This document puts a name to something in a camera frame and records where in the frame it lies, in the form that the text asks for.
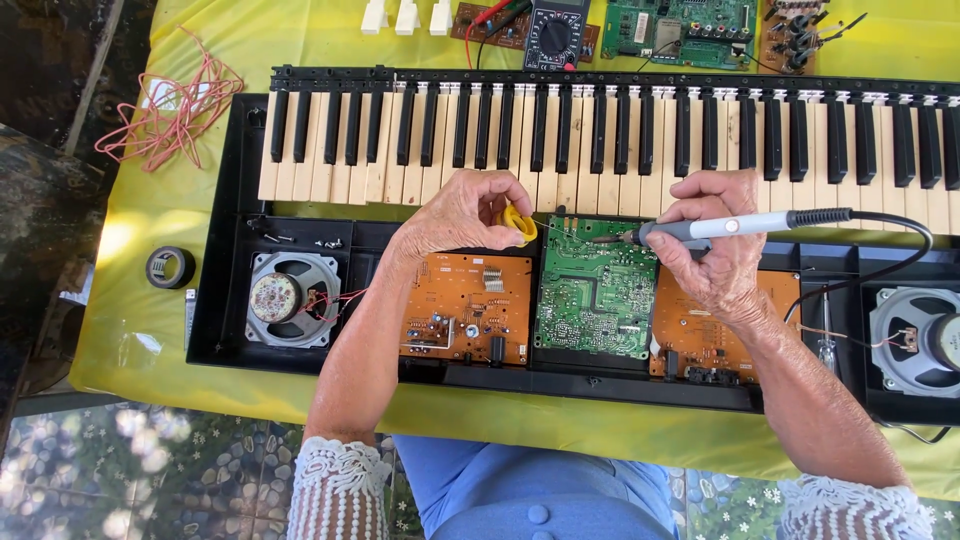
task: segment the black key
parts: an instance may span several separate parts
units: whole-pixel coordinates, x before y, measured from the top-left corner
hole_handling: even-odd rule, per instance
[[[383,90],[370,94],[370,124],[367,128],[367,163],[376,163],[380,150],[380,116],[383,114]]]
[[[677,94],[677,130],[674,133],[673,176],[690,173],[690,96]]]
[[[604,138],[607,134],[607,90],[598,86],[593,93],[593,144],[590,145],[590,174],[603,173]]]
[[[453,166],[464,168],[467,162],[467,121],[470,116],[470,84],[460,84],[460,98],[457,100],[457,125],[453,132]]]
[[[709,96],[704,100],[704,151],[702,158],[703,168],[707,171],[715,171],[720,165],[717,122],[717,98]]]
[[[480,88],[480,117],[477,118],[477,152],[473,156],[473,167],[479,170],[487,168],[487,146],[490,145],[490,107],[493,101],[493,86],[484,83]]]
[[[654,95],[640,94],[640,159],[639,173],[649,176],[654,170]]]
[[[854,105],[856,122],[856,183],[869,185],[876,176],[876,131],[874,106],[870,103]]]
[[[847,164],[847,115],[843,102],[827,101],[827,182],[840,184],[850,169]]]
[[[533,147],[530,149],[530,170],[543,172],[543,146],[546,143],[546,86],[534,92],[534,132],[530,134]]]
[[[560,88],[560,122],[557,131],[557,173],[566,174],[570,166],[570,114],[573,111],[573,88]]]
[[[790,182],[802,182],[810,170],[806,152],[806,101],[790,102]]]
[[[350,93],[350,105],[347,107],[347,146],[344,148],[344,160],[347,165],[355,167],[360,145],[360,109],[363,105],[363,94],[358,90]]]
[[[324,143],[324,163],[337,163],[337,138],[340,136],[340,90],[330,92],[326,107],[326,140]]]
[[[396,164],[404,167],[410,164],[410,130],[414,126],[414,95],[417,84],[407,83],[403,89],[403,103],[400,104],[400,125],[396,133]]]
[[[270,159],[274,163],[283,160],[283,135],[287,130],[287,104],[290,103],[290,92],[278,90],[274,104],[274,132],[270,137]]]
[[[302,91],[297,102],[297,125],[294,126],[294,163],[303,163],[306,152],[306,128],[310,120],[310,91]]]
[[[510,168],[510,135],[514,129],[514,87],[503,86],[503,97],[500,104],[500,136],[496,140],[496,168],[505,170]]]
[[[740,102],[741,169],[756,169],[756,101],[749,95],[738,96]]]
[[[780,100],[763,98],[763,179],[773,181],[783,170],[783,131],[780,130]]]
[[[894,108],[894,185],[907,187],[917,176],[917,160],[913,155],[913,119],[910,107],[896,103]]]
[[[613,144],[613,174],[627,174],[630,160],[630,91],[616,92],[616,141]]]
[[[960,107],[944,109],[944,182],[960,189]]]
[[[433,166],[433,135],[437,131],[437,96],[440,84],[430,83],[426,88],[426,104],[423,108],[423,134],[420,137],[420,166]]]
[[[917,128],[920,136],[920,187],[932,189],[944,178],[944,168],[940,165],[937,110],[928,106],[918,108]]]

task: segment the tiled floor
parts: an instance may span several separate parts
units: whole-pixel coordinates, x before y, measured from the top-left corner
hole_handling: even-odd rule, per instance
[[[0,540],[285,540],[302,427],[157,405],[17,418],[0,472]],[[389,435],[393,540],[423,538]],[[671,469],[687,540],[780,538],[773,482]],[[934,537],[960,540],[960,503],[924,500]]]

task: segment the black electrical tape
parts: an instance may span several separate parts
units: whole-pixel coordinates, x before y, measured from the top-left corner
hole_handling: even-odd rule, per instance
[[[167,278],[164,269],[170,259],[177,261],[177,273]],[[197,271],[197,261],[193,254],[174,246],[163,246],[150,254],[147,259],[147,281],[161,289],[179,289],[190,283]]]

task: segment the person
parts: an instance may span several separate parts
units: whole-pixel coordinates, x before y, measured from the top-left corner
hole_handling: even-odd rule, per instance
[[[678,200],[658,221],[756,213],[758,179],[754,170],[691,174],[670,188]],[[394,234],[318,378],[297,458],[291,540],[387,538],[390,467],[373,447],[373,430],[396,388],[412,279],[429,253],[522,243],[518,231],[492,222],[508,201],[533,212],[510,172],[462,169]],[[786,536],[929,538],[931,524],[887,440],[757,288],[765,236],[715,238],[699,260],[668,234],[647,241],[756,361],[767,421],[803,473],[780,486]],[[394,441],[428,539],[678,537],[659,465],[426,437]]]

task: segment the green circuit board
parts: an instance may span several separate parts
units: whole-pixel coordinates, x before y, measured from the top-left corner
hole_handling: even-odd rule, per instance
[[[582,241],[637,224],[557,216],[547,224],[534,346],[646,359],[657,256],[641,246]]]
[[[756,35],[756,0],[610,0],[600,56],[651,58],[656,63],[746,70],[750,60],[734,56],[728,43],[687,38],[691,25]],[[673,45],[679,40],[680,47]],[[754,54],[756,40],[745,48]]]

